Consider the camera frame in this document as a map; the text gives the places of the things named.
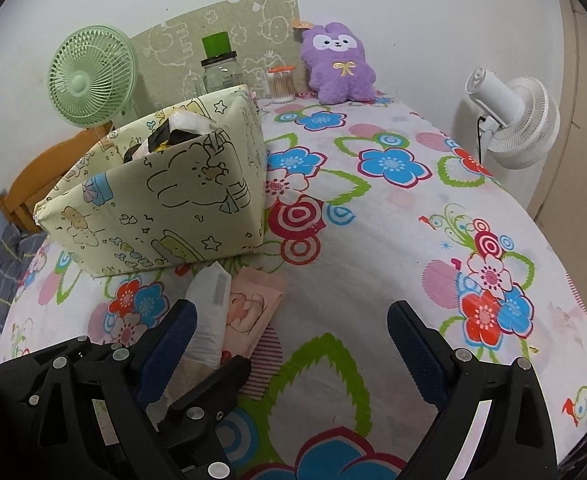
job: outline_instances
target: orange tag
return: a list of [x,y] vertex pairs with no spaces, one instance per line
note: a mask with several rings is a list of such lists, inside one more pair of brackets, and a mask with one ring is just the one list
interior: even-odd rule
[[292,27],[293,28],[313,28],[313,23],[301,22],[298,18],[295,18],[292,21]]

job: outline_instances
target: plush toy ear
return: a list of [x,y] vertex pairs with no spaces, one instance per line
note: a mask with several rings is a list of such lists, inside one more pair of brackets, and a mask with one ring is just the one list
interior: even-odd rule
[[347,28],[347,25],[338,22],[327,24],[325,30],[330,34],[348,34],[349,36],[353,36],[352,32]]
[[314,25],[302,31],[302,41],[313,40],[319,34],[326,34],[327,31],[322,25]]

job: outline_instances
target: barcode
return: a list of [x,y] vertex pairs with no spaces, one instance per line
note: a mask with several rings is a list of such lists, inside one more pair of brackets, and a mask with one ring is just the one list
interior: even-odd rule
[[227,289],[227,276],[225,274],[218,274],[216,281],[216,291],[214,292],[214,304],[222,306],[224,301],[224,291]]

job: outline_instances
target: white wall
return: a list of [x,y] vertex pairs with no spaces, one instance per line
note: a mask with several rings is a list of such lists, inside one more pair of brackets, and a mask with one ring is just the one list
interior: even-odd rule
[[[38,153],[73,135],[49,104],[46,72],[72,31],[93,23],[129,36],[220,0],[7,0],[0,8],[0,190]],[[535,76],[560,98],[563,38],[558,0],[299,0],[301,17],[341,21],[365,43],[378,86],[464,146],[476,112],[464,83],[477,64],[500,77]],[[540,168],[496,171],[529,202]]]

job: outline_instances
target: transparent bottle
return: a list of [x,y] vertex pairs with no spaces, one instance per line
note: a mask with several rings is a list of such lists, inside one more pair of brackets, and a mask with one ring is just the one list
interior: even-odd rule
[[202,83],[198,86],[200,95],[216,92],[224,88],[246,84],[242,67],[232,50],[227,32],[218,32],[203,38],[207,59],[200,64],[205,69]]

